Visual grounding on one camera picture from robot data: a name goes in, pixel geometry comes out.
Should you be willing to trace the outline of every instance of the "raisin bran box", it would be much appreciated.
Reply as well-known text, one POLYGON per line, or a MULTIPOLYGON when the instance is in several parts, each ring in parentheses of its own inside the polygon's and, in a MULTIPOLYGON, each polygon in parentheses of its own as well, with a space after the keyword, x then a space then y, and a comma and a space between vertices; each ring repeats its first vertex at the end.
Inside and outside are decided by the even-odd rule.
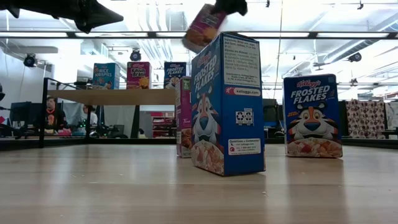
POLYGON ((182 44, 187 49, 199 53, 217 36, 226 14, 225 12, 210 14, 213 8, 213 5, 205 4, 193 20, 182 39, 182 44))
POLYGON ((335 75, 284 78, 284 116, 286 155, 343 155, 335 75))
POLYGON ((120 67, 116 63, 94 63, 94 90, 118 90, 119 79, 120 67))
POLYGON ((186 62, 165 62, 164 63, 164 88, 175 89, 175 85, 184 76, 187 76, 186 62))
POLYGON ((127 89, 148 89, 152 67, 149 62, 127 63, 127 89))
POLYGON ((191 158, 191 77, 182 77, 175 86, 177 154, 191 158))
POLYGON ((259 42, 221 33, 192 60, 192 162, 219 175, 264 171, 259 42))

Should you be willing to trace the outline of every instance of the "blue cereal box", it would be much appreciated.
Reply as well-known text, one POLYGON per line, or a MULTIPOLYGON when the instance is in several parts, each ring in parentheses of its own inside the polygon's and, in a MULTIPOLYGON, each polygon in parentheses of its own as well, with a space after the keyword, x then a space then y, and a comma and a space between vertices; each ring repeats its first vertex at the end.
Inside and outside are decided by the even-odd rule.
POLYGON ((118 90, 120 67, 116 63, 95 63, 93 73, 93 89, 118 90))
POLYGON ((284 78, 284 116, 286 155, 343 155, 335 75, 284 78))
POLYGON ((259 42, 221 33, 192 60, 192 162, 219 175, 265 170, 259 42))
POLYGON ((186 62, 165 62, 164 63, 164 88, 175 89, 180 79, 187 75, 186 62))

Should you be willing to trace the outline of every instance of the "white wall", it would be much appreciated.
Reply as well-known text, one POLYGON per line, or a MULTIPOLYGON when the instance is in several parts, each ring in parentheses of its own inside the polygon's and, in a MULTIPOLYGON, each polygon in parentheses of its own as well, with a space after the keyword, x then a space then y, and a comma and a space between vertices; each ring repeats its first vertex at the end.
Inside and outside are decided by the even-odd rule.
MULTIPOLYGON (((6 94, 0 106, 10 108, 11 103, 42 101, 44 70, 41 68, 25 68, 23 61, 6 55, 0 50, 0 83, 6 94)), ((0 111, 0 116, 8 117, 8 111, 0 111)))

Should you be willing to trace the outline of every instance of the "wooden floor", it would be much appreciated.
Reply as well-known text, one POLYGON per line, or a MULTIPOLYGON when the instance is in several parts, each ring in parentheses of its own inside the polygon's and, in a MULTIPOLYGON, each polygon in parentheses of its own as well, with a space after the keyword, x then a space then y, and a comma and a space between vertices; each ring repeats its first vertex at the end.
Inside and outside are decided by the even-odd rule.
POLYGON ((0 152, 0 223, 398 223, 398 151, 284 156, 220 177, 172 146, 90 145, 0 152))

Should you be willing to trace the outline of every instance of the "air duct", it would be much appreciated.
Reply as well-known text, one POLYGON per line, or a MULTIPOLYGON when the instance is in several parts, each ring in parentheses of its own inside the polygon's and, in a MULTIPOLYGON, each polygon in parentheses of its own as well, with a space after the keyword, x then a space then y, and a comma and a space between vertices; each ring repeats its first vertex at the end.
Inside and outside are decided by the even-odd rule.
MULTIPOLYGON (((396 32, 398 31, 398 13, 394 14, 390 18, 381 22, 373 29, 371 32, 396 32)), ((323 58, 324 63, 334 63, 343 58, 349 57, 350 55, 359 52, 360 50, 369 47, 370 45, 376 43, 379 40, 369 39, 369 40, 352 40, 347 44, 341 46, 337 50, 329 53, 323 58)))

